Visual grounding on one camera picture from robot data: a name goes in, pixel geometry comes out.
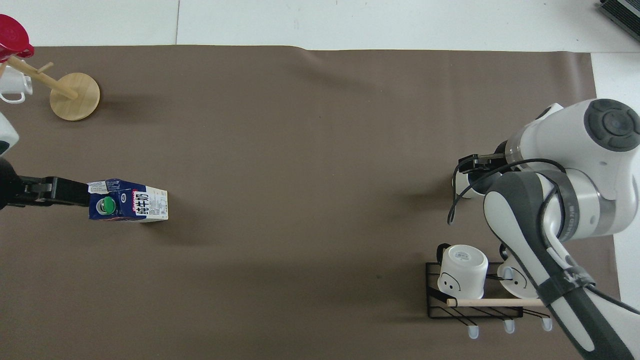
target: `white mug handle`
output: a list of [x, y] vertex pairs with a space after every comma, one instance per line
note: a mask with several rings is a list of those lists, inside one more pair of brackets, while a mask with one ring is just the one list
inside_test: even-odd
[[24, 102], [24, 100], [26, 98], [27, 97], [24, 95], [24, 92], [20, 93], [20, 99], [17, 99], [17, 100], [9, 100], [9, 99], [5, 98], [2, 94], [0, 94], [0, 99], [4, 100], [5, 102], [8, 102], [9, 104], [20, 104], [20, 103]]

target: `round wooden base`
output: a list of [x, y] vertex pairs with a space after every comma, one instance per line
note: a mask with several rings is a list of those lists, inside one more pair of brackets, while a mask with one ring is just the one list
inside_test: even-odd
[[91, 76], [74, 72], [63, 76], [58, 83], [77, 92], [78, 97], [72, 100], [51, 90], [49, 104], [57, 116], [69, 121], [81, 120], [91, 115], [98, 106], [100, 88]]

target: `red mug handle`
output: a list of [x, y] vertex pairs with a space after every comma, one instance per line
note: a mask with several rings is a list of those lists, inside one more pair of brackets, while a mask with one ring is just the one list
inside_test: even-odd
[[33, 56], [33, 46], [31, 46], [31, 44], [27, 45], [27, 48], [25, 50], [23, 50], [23, 52], [16, 54], [17, 56], [20, 56], [21, 58], [30, 58]]

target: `black mug handle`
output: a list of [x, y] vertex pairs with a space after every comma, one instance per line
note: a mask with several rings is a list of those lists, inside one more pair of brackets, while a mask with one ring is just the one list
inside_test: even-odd
[[438, 264], [440, 264], [440, 266], [442, 266], [442, 253], [447, 247], [450, 246], [451, 245], [449, 245], [448, 243], [441, 243], [440, 245], [438, 245], [438, 249], [436, 250], [436, 260], [438, 261]]
[[498, 252], [500, 253], [500, 257], [502, 258], [502, 260], [507, 260], [507, 258], [509, 257], [507, 255], [507, 247], [504, 246], [504, 244], [500, 244], [500, 248], [498, 249]]

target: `black velcro strap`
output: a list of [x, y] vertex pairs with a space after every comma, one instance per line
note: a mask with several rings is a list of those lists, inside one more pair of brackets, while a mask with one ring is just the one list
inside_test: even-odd
[[547, 306], [565, 296], [567, 293], [583, 288], [587, 285], [595, 285], [593, 278], [581, 266], [572, 266], [561, 272], [552, 274], [545, 282], [538, 286], [538, 296]]

